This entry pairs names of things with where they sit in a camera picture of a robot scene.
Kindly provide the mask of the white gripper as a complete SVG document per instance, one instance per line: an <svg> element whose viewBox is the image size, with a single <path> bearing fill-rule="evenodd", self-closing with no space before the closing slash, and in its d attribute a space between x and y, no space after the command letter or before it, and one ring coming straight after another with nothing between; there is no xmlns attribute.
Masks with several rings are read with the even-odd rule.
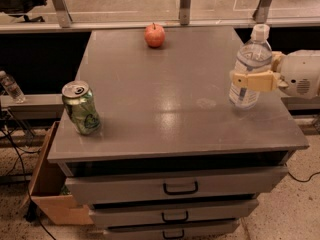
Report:
<svg viewBox="0 0 320 240"><path fill-rule="evenodd" d="M230 77L235 86L252 91L270 92L278 88L291 97L312 99L319 96L319 50L298 50L287 55L273 51L271 70L260 73L232 71Z"/></svg>

